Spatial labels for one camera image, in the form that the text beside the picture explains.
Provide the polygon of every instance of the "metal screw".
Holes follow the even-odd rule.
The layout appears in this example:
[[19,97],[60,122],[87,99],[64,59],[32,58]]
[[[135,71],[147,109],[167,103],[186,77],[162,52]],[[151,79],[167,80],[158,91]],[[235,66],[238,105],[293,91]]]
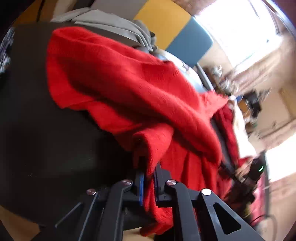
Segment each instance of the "metal screw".
[[86,194],[89,196],[95,195],[96,194],[96,190],[93,188],[90,188],[86,191]]
[[126,185],[126,186],[128,186],[128,185],[132,184],[132,181],[131,181],[131,180],[129,180],[129,179],[124,179],[124,180],[122,180],[122,182],[123,182],[123,183],[124,183],[124,185]]
[[205,188],[202,190],[202,193],[203,195],[210,196],[212,194],[212,191],[208,188]]
[[177,182],[176,182],[175,180],[173,180],[173,179],[170,179],[170,180],[167,180],[167,184],[168,184],[169,186],[174,186],[174,185],[177,184]]

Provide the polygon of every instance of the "white cloth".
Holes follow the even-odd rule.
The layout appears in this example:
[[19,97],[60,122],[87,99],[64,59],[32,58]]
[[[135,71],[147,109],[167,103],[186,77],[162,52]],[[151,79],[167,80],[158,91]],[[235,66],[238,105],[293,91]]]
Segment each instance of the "white cloth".
[[239,158],[248,157],[248,160],[251,161],[257,156],[257,153],[255,151],[255,148],[249,142],[248,135],[245,129],[244,117],[237,105],[237,100],[235,96],[229,97],[229,107],[233,110],[234,114],[233,131],[237,140]]

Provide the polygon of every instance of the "wall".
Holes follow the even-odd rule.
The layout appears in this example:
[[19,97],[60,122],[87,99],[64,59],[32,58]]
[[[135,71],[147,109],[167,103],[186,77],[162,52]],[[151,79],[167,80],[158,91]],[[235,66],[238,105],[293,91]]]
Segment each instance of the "wall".
[[141,20],[156,34],[156,44],[166,49],[191,16],[172,0],[149,0],[134,19]]
[[285,83],[279,91],[292,118],[296,118],[296,81]]
[[224,74],[233,69],[233,66],[231,65],[226,53],[215,39],[213,46],[207,51],[207,53],[200,59],[198,63],[201,67],[221,65]]
[[[272,182],[270,186],[270,214],[277,221],[276,241],[282,241],[296,220],[296,174]],[[264,221],[263,238],[272,240],[274,228],[271,220]]]
[[179,34],[166,48],[190,67],[205,55],[213,45],[213,39],[207,29],[195,17],[191,17]]
[[283,84],[295,80],[296,41],[288,31],[282,33],[279,53],[279,64],[272,70],[264,82],[256,86],[257,91],[266,88],[279,90]]
[[281,123],[288,121],[290,114],[285,106],[277,89],[272,89],[268,97],[261,104],[262,111],[257,119],[256,130],[264,130],[270,128],[273,122]]
[[[35,23],[38,10],[42,0],[35,0],[13,23],[13,26],[19,24]],[[40,14],[40,21],[50,21],[55,9],[57,0],[45,1]]]
[[96,0],[92,8],[132,20],[146,2],[147,0]]

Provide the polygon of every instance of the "yellow wall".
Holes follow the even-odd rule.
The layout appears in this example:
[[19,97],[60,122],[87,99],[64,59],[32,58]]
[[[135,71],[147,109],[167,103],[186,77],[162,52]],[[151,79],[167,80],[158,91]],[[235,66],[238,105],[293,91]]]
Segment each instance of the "yellow wall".
[[156,34],[156,45],[166,49],[191,15],[172,0],[148,0],[134,19],[141,20]]
[[[42,0],[35,0],[13,23],[13,26],[36,22],[37,13]],[[57,0],[45,1],[41,11],[40,21],[49,22],[52,19],[53,11]]]

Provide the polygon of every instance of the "clothing pile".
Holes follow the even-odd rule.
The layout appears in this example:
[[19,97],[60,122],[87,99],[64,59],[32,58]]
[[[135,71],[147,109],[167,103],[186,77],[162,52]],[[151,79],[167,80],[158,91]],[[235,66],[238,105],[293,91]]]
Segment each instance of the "clothing pile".
[[87,110],[133,152],[134,168],[146,167],[144,208],[157,223],[143,227],[142,235],[161,234],[173,225],[171,208],[155,205],[152,174],[158,162],[188,188],[225,196],[230,180],[218,171],[223,157],[210,119],[215,113],[223,119],[232,135],[229,146],[237,150],[226,98],[197,93],[170,61],[82,27],[53,32],[46,68],[50,94],[60,108]]
[[89,7],[76,9],[54,17],[51,22],[61,23],[71,21],[75,24],[104,29],[121,36],[132,39],[149,51],[157,49],[156,35],[150,32],[140,20],[127,20],[114,14],[105,13],[101,10],[92,10]]

